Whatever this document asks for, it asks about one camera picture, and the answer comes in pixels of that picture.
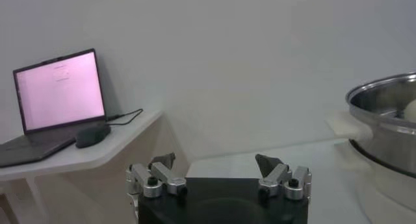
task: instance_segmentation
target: black cable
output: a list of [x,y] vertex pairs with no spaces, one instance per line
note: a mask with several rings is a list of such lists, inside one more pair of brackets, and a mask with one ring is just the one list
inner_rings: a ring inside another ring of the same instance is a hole
[[141,113],[143,113],[143,109],[142,108],[139,108],[138,110],[134,110],[134,111],[132,111],[132,112],[129,112],[129,113],[126,113],[126,114],[118,114],[118,115],[115,115],[115,116],[111,116],[111,117],[109,117],[108,119],[107,119],[107,122],[109,122],[109,121],[112,121],[112,120],[115,120],[115,119],[118,119],[118,118],[120,118],[120,117],[124,117],[124,116],[128,116],[129,114],[134,114],[134,113],[137,113],[137,114],[135,114],[129,121],[127,121],[127,122],[125,122],[125,123],[108,123],[107,125],[118,125],[118,126],[120,126],[120,125],[128,125],[128,124],[130,124],[137,116],[139,116]]

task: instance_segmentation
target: laptop bezel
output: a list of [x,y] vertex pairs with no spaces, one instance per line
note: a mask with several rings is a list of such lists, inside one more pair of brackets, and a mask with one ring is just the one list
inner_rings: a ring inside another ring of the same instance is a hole
[[[95,58],[95,61],[96,61],[98,84],[99,84],[99,90],[101,92],[101,102],[103,104],[104,114],[102,116],[97,116],[97,117],[93,117],[93,118],[81,119],[81,120],[77,120],[77,121],[71,121],[71,122],[68,122],[68,123],[61,123],[61,124],[58,124],[58,125],[42,127],[42,128],[39,128],[39,129],[27,130],[26,129],[26,124],[25,124],[25,114],[23,112],[23,106],[22,106],[22,103],[21,103],[21,97],[20,97],[20,93],[19,93],[19,84],[18,84],[17,74],[19,72],[26,71],[28,69],[34,69],[34,68],[37,68],[37,67],[40,67],[40,66],[46,66],[46,65],[49,65],[49,64],[52,64],[52,63],[55,63],[55,62],[59,62],[61,60],[67,60],[67,59],[70,59],[70,58],[73,58],[73,57],[76,57],[76,56],[81,56],[81,55],[84,55],[84,54],[88,54],[88,53],[91,53],[91,52],[94,53],[94,58]],[[61,128],[61,127],[69,126],[69,125],[76,125],[76,124],[86,123],[86,122],[91,122],[91,121],[105,121],[106,112],[105,112],[105,104],[104,104],[104,97],[103,97],[103,88],[101,86],[101,79],[99,77],[98,60],[97,60],[96,50],[94,48],[87,49],[85,51],[79,51],[77,53],[73,53],[73,54],[70,54],[70,55],[60,56],[58,58],[53,58],[53,59],[50,59],[50,60],[46,60],[46,61],[43,61],[41,63],[37,63],[35,65],[27,66],[27,67],[24,67],[24,68],[15,69],[13,71],[13,78],[14,78],[14,85],[16,87],[16,95],[17,95],[17,98],[18,98],[21,124],[23,126],[24,134],[30,134],[30,133],[34,133],[34,132],[40,132],[40,131],[48,131],[48,130],[51,130],[51,129]]]

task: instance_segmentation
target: pink screen display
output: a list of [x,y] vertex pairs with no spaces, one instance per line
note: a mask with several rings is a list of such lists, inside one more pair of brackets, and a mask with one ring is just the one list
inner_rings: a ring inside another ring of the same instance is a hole
[[94,53],[16,74],[27,130],[104,115]]

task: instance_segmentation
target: stainless steel pot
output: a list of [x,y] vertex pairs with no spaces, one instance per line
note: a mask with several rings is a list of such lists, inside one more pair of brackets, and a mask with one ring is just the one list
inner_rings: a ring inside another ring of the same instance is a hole
[[346,95],[350,114],[368,125],[372,138],[351,140],[367,158],[416,178],[416,123],[403,117],[416,99],[416,72],[373,81]]

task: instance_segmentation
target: white wall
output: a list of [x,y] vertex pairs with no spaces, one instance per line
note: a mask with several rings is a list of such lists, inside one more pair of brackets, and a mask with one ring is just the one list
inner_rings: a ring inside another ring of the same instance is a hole
[[0,0],[0,141],[12,70],[95,47],[110,112],[163,108],[191,159],[332,137],[355,85],[415,69],[415,0]]

